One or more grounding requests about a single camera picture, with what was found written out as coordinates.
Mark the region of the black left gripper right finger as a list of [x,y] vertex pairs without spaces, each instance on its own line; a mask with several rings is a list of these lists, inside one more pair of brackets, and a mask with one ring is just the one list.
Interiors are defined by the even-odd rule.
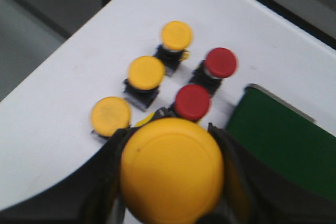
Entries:
[[224,158],[225,185],[215,210],[225,223],[335,223],[335,203],[292,183],[208,124]]

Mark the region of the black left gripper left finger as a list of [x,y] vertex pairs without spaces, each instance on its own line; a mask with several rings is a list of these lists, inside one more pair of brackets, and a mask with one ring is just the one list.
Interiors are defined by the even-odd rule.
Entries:
[[128,130],[117,130],[67,178],[1,210],[1,223],[123,223],[119,162],[129,136]]

